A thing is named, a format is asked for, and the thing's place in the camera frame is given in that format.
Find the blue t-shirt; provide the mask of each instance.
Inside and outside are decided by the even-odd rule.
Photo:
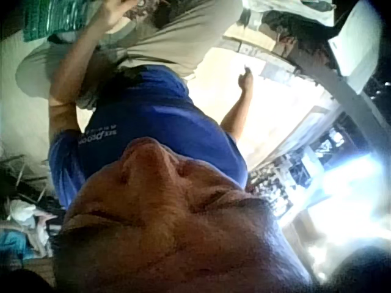
[[[134,139],[152,137],[174,152],[205,161],[246,185],[247,167],[233,139],[193,105],[167,67],[143,66],[135,85],[99,100],[86,131],[63,131],[49,150],[60,203],[68,208],[86,179],[118,160]]]

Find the wrinkled skin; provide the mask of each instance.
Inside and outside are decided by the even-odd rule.
[[[72,204],[55,271],[84,292],[255,292],[307,286],[259,199],[204,162],[133,141]]]

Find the leg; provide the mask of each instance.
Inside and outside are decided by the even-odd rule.
[[[242,11],[241,0],[182,0],[169,24],[127,49],[121,66],[162,64],[185,78]]]
[[[55,71],[61,60],[70,49],[71,44],[54,44],[46,42],[33,50],[19,65],[16,71],[16,83],[28,96],[48,99],[49,90]],[[115,69],[118,55],[117,49],[96,50],[93,54],[83,82],[78,106],[92,109],[96,95],[94,89],[107,72]]]

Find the hand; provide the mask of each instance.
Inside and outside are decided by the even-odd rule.
[[[243,91],[252,90],[254,77],[252,75],[250,68],[245,67],[244,69],[246,70],[246,72],[244,74],[241,74],[241,76],[239,76],[239,81],[238,81],[239,87]]]
[[[138,0],[104,0],[99,10],[93,16],[90,26],[101,32],[112,29],[125,12],[136,6]]]

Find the man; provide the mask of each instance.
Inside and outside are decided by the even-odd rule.
[[[55,258],[58,288],[302,289],[310,277],[271,211],[243,191],[247,170],[235,141],[252,98],[251,72],[239,78],[242,95],[220,126],[193,105],[181,80],[239,18],[241,1],[183,1],[170,24],[127,49],[122,66],[137,67],[105,84],[80,132],[76,99],[94,49],[136,3],[105,1],[51,87],[49,162],[69,208]]]

